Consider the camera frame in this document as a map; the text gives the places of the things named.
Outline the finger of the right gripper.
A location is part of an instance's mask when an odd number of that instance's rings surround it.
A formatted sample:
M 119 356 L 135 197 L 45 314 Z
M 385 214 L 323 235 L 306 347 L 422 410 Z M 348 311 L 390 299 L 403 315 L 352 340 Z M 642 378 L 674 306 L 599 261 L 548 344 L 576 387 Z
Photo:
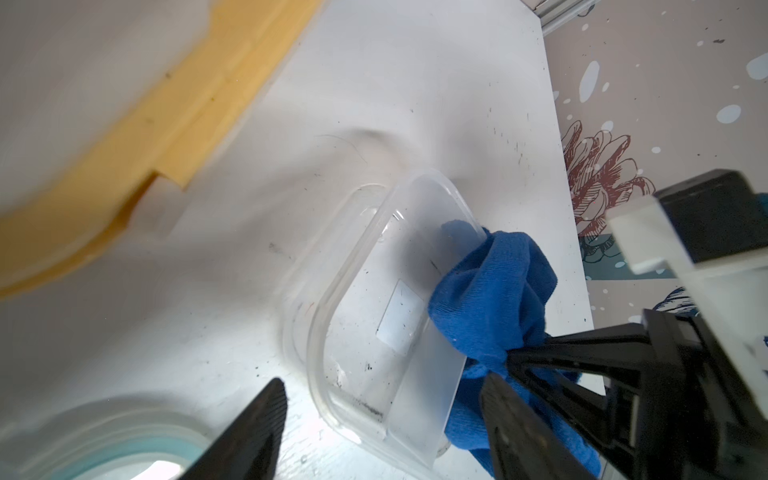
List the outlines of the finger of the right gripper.
M 662 456 L 680 438 L 679 326 L 673 314 L 644 310 L 638 323 L 510 350 L 506 367 L 603 455 Z

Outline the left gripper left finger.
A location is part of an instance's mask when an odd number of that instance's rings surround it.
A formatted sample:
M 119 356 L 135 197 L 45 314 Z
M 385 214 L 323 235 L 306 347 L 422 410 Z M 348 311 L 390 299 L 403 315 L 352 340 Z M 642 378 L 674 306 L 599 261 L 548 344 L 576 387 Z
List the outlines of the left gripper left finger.
M 287 411 L 284 382 L 274 378 L 180 479 L 273 479 Z

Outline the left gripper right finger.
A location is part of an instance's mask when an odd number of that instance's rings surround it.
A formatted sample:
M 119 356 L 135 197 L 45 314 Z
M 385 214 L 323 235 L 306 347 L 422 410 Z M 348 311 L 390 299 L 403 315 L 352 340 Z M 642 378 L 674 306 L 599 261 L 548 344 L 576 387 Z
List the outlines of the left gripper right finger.
M 594 476 L 498 374 L 479 397 L 496 479 L 592 479 Z

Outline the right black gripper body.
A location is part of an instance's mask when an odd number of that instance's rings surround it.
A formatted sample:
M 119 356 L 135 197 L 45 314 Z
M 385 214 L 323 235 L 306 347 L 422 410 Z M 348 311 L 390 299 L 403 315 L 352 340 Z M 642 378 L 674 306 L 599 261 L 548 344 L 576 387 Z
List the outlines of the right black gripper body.
M 764 479 L 767 421 L 701 318 L 646 310 L 636 479 Z

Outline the clear lunch box lid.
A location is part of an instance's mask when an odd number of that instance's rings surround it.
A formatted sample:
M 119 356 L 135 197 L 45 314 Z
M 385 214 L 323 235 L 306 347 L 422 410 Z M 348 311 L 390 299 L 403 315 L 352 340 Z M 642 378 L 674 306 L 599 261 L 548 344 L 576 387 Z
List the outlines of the clear lunch box lid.
M 212 443 L 200 420 L 160 399 L 104 399 L 1 435 L 3 479 L 130 479 L 156 462 L 191 467 Z

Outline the blue cleaning cloth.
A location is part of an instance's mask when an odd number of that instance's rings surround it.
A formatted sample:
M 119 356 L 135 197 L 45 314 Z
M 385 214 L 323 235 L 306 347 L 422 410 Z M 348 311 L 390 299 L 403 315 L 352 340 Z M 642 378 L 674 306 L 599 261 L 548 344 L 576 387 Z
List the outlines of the blue cleaning cloth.
M 430 319 L 466 357 L 445 434 L 487 472 L 493 464 L 480 393 L 490 373 L 499 374 L 592 475 L 601 472 L 596 450 L 506 369 L 508 351 L 546 340 L 545 307 L 556 286 L 554 271 L 530 236 L 497 231 L 450 270 L 430 298 Z

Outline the clear plastic lunch box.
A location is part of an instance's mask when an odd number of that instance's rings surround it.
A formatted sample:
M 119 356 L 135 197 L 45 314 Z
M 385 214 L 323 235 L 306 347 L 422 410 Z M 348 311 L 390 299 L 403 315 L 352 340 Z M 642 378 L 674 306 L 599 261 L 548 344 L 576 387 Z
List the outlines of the clear plastic lunch box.
M 455 185 L 434 170 L 351 193 L 282 295 L 283 350 L 330 428 L 391 466 L 435 479 L 466 358 L 429 299 L 485 241 Z

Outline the yellow lunch box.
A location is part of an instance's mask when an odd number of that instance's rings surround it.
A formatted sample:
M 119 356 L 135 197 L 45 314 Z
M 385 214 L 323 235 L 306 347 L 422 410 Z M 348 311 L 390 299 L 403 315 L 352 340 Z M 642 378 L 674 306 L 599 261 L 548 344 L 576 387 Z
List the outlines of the yellow lunch box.
M 1 294 L 160 230 L 316 1 L 5 1 Z

